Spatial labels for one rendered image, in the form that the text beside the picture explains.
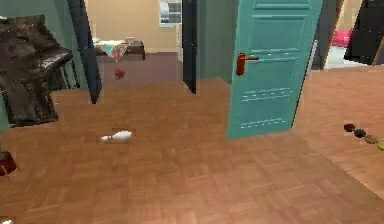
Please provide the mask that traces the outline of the black room door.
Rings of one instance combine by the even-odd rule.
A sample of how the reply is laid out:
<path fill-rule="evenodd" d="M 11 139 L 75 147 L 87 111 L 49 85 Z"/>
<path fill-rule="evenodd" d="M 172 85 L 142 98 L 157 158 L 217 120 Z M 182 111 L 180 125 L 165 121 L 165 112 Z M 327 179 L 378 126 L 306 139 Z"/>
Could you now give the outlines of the black room door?
<path fill-rule="evenodd" d="M 197 2 L 182 0 L 183 81 L 196 93 Z"/>

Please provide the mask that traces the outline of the white bowling pin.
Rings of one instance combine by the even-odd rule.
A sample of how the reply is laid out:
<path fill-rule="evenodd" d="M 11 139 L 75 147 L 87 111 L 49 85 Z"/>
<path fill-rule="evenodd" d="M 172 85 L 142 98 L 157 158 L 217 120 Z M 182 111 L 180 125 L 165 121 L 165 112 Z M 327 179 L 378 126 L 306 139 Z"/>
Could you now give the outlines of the white bowling pin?
<path fill-rule="evenodd" d="M 113 135 L 108 135 L 108 136 L 102 136 L 101 140 L 103 142 L 107 141 L 126 141 L 129 140 L 132 137 L 132 133 L 127 130 L 122 130 L 119 132 L 116 132 Z"/>

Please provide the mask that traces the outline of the teal room door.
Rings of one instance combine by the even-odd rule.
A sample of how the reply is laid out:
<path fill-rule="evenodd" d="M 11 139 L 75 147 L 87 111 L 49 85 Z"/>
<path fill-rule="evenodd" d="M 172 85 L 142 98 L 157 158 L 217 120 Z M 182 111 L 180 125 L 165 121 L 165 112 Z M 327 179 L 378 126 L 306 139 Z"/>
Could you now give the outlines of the teal room door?
<path fill-rule="evenodd" d="M 239 0 L 227 137 L 292 127 L 323 0 Z M 237 55 L 258 56 L 236 74 Z"/>

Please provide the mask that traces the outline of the bed with patterned cover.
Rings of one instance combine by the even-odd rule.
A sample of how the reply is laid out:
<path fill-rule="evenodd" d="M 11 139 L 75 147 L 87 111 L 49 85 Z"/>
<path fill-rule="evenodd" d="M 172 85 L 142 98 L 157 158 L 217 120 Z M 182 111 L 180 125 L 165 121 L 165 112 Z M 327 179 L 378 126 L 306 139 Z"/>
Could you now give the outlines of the bed with patterned cover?
<path fill-rule="evenodd" d="M 118 62 L 125 54 L 138 54 L 142 60 L 146 59 L 144 43 L 141 40 L 127 37 L 123 40 L 93 39 L 96 55 L 107 55 Z"/>

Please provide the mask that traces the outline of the dark blue room door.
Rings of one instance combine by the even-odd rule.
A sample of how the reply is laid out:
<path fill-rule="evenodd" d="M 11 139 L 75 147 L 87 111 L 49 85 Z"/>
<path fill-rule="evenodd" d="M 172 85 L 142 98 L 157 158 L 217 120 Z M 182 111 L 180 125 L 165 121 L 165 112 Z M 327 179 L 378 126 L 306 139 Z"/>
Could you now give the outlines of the dark blue room door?
<path fill-rule="evenodd" d="M 102 90 L 102 81 L 88 21 L 85 0 L 67 0 L 67 3 L 77 39 L 78 51 L 83 63 L 91 103 L 96 104 Z"/>

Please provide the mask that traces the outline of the pink seat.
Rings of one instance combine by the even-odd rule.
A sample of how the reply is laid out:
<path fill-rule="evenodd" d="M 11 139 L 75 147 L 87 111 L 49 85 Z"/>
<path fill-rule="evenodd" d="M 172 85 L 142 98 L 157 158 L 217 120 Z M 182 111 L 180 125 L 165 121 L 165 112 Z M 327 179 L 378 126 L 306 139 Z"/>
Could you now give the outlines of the pink seat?
<path fill-rule="evenodd" d="M 347 47 L 351 34 L 352 30 L 336 30 L 333 35 L 332 45 L 337 47 Z"/>

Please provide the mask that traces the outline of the dark brown piano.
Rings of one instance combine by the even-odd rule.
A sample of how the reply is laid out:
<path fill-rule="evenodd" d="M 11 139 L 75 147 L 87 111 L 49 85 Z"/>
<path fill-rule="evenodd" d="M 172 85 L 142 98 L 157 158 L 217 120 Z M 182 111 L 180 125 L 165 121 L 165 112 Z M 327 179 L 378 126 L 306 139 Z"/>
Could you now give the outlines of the dark brown piano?
<path fill-rule="evenodd" d="M 43 15 L 0 19 L 0 93 L 12 127 L 58 119 L 51 93 L 69 86 L 62 68 L 72 58 Z"/>

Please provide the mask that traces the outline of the dark red box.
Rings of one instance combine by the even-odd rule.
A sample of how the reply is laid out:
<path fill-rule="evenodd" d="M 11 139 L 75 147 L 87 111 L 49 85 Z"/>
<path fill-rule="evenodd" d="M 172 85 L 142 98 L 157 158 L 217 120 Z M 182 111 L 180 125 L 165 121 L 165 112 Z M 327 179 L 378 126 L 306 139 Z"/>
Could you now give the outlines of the dark red box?
<path fill-rule="evenodd" d="M 12 154 L 8 151 L 0 152 L 0 176 L 6 176 L 18 168 Z"/>

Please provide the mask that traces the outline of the window with white frame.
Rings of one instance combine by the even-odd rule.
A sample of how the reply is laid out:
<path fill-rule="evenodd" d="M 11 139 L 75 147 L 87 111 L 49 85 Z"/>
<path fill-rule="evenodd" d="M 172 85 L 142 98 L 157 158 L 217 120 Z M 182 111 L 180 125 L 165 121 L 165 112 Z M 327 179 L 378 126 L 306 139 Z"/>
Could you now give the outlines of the window with white frame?
<path fill-rule="evenodd" d="M 158 0 L 158 20 L 161 28 L 175 27 L 182 22 L 181 0 Z"/>

